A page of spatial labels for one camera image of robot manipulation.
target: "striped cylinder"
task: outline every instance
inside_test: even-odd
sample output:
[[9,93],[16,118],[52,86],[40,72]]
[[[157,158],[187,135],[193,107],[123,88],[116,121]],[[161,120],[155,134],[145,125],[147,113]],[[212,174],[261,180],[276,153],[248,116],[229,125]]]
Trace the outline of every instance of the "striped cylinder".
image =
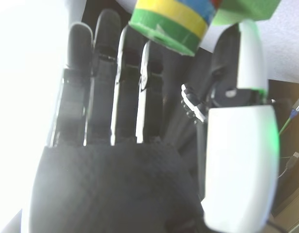
[[138,0],[129,25],[144,36],[194,56],[221,0]]

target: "black fabric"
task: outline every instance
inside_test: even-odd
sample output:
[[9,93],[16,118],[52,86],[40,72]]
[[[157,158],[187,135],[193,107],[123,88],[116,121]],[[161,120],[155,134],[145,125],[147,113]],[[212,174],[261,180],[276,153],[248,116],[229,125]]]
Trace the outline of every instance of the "black fabric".
[[200,215],[192,180],[173,147],[61,146],[44,150],[30,228],[32,233],[167,233],[166,226]]

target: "yellow stripe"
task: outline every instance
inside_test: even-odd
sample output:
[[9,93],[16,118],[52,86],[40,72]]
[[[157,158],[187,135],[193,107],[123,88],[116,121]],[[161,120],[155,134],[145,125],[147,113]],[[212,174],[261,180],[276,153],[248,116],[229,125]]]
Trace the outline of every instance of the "yellow stripe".
[[191,8],[176,0],[138,0],[136,9],[143,9],[161,14],[202,38],[208,25],[205,20]]

